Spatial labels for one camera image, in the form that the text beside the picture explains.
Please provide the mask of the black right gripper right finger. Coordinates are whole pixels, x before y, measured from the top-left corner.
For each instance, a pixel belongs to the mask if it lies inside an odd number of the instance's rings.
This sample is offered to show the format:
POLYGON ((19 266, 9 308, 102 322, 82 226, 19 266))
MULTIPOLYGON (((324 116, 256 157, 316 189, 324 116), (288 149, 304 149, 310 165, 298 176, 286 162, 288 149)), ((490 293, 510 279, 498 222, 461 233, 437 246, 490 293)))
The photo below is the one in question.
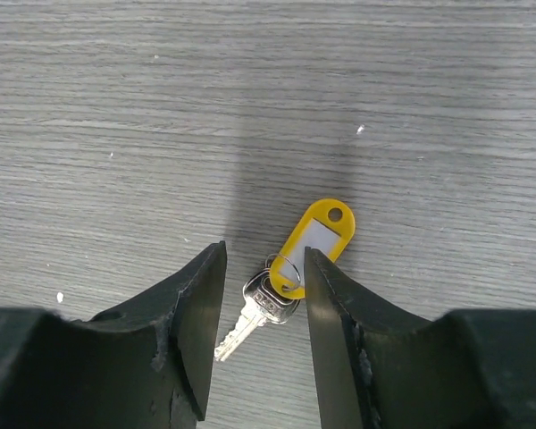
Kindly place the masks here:
POLYGON ((536 428, 536 309, 430 321, 305 253, 324 428, 536 428))

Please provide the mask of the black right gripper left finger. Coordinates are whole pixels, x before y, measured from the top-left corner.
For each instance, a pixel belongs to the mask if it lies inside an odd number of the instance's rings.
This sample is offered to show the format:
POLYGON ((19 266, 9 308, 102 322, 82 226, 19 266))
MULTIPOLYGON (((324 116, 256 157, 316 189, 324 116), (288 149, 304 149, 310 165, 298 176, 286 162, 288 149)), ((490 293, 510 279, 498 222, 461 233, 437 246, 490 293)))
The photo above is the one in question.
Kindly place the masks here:
POLYGON ((227 252, 87 321, 0 307, 0 428, 193 428, 205 419, 227 252))

